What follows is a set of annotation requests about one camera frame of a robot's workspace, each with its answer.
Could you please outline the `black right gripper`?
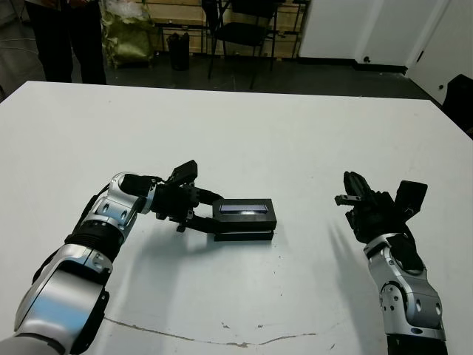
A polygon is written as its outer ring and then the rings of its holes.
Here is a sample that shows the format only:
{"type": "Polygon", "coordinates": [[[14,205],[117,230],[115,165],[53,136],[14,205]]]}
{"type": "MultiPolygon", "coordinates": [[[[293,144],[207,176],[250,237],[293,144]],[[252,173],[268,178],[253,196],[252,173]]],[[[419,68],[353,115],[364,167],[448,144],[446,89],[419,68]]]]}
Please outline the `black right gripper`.
{"type": "Polygon", "coordinates": [[[346,195],[335,196],[337,206],[352,206],[345,216],[360,243],[370,243],[383,234],[407,233],[388,192],[374,192],[356,172],[344,173],[346,195]]]}

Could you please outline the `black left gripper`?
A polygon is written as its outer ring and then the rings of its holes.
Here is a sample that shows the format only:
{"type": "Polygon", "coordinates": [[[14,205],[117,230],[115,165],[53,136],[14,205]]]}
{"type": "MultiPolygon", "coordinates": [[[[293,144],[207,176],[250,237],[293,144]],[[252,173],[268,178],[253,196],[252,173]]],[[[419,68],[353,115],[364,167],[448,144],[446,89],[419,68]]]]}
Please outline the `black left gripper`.
{"type": "Polygon", "coordinates": [[[178,224],[177,230],[184,232],[186,228],[209,234],[221,232],[221,223],[210,217],[200,217],[194,214],[194,208],[199,204],[212,205],[222,200],[223,196],[207,189],[200,189],[193,183],[175,186],[159,184],[156,186],[150,210],[158,220],[168,218],[178,224]]]}

